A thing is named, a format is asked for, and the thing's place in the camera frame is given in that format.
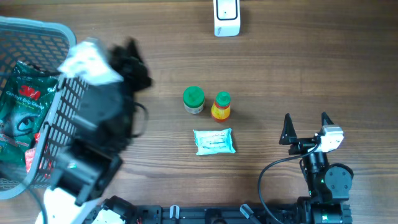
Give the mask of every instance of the metal clamp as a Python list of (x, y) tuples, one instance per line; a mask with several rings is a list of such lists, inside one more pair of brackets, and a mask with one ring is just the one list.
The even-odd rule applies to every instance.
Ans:
[(249, 205), (243, 204), (239, 210), (253, 224), (261, 224), (261, 222), (254, 216), (254, 212), (251, 210)]
[(170, 207), (170, 219), (178, 224), (178, 219), (180, 218), (180, 207), (178, 205), (172, 205)]

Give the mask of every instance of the gray plastic basket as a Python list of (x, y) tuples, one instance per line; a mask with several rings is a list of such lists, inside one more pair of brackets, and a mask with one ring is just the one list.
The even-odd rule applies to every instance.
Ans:
[[(62, 24), (0, 17), (0, 72), (11, 73), (18, 60), (55, 71), (75, 44), (75, 35)], [(6, 82), (6, 78), (0, 77), (0, 93)], [(25, 167), (1, 163), (1, 172), (8, 174), (7, 178), (0, 178), (0, 200), (19, 195), (27, 186), (48, 186), (55, 155), (75, 132), (72, 116), (86, 89), (87, 84), (80, 79), (59, 78), (29, 173)]]

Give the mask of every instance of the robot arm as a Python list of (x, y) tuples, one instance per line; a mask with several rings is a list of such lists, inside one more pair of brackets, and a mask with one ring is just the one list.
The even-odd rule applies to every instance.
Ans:
[[(81, 224), (97, 205), (123, 163), (119, 153), (134, 137), (133, 114), (137, 105), (134, 94), (152, 83), (133, 40), (126, 48), (115, 47), (109, 60), (101, 60), (106, 58), (106, 52), (97, 40), (82, 44), (85, 46), (82, 54), (90, 54), (85, 57), (71, 49), (74, 54), (62, 65), (73, 73), (67, 76), (79, 74), (90, 85), (73, 118), (75, 137), (58, 154), (50, 187), (44, 193), (48, 223)], [(108, 69), (107, 73), (95, 70), (93, 73), (97, 75), (90, 74), (93, 58)], [(42, 214), (36, 223), (43, 223)]]

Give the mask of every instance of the green snack bag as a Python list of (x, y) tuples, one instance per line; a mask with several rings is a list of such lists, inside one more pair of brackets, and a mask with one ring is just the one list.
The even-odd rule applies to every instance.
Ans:
[(55, 95), (56, 77), (42, 75), (23, 62), (17, 62), (0, 97), (0, 161), (25, 164), (24, 153), (32, 147)]

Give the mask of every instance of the basket mesh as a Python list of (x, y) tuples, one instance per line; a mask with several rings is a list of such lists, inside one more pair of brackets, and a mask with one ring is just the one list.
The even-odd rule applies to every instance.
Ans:
[[(30, 26), (29, 23), (0, 23), (0, 72), (11, 73), (18, 60), (36, 65), (41, 70), (56, 71), (57, 67), (67, 57), (69, 47), (69, 39), (65, 33), (53, 27), (34, 27)], [(0, 94), (6, 82), (6, 77), (0, 77)], [(50, 172), (55, 165), (53, 162), (55, 155), (75, 132), (71, 120), (76, 113), (79, 99), (86, 88), (87, 84), (76, 78), (66, 80), (63, 89), (57, 93), (62, 94), (62, 96), (60, 101), (53, 102), (53, 104), (57, 104), (58, 108), (53, 125), (49, 130), (49, 138), (45, 143), (46, 147), (36, 149), (37, 151), (44, 151), (42, 158), (40, 158), (41, 165), (39, 165), (35, 176), (24, 181), (26, 184), (31, 184), (31, 187), (47, 186)], [(9, 173), (7, 176), (13, 176), (20, 181), (27, 177), (25, 167), (13, 167), (13, 165), (1, 162), (0, 165), (2, 167), (8, 166), (7, 171)], [(18, 184), (18, 181), (5, 179), (4, 176), (0, 177), (0, 198), (8, 198), (7, 195), (2, 194), (11, 194), (6, 190), (13, 189)]]

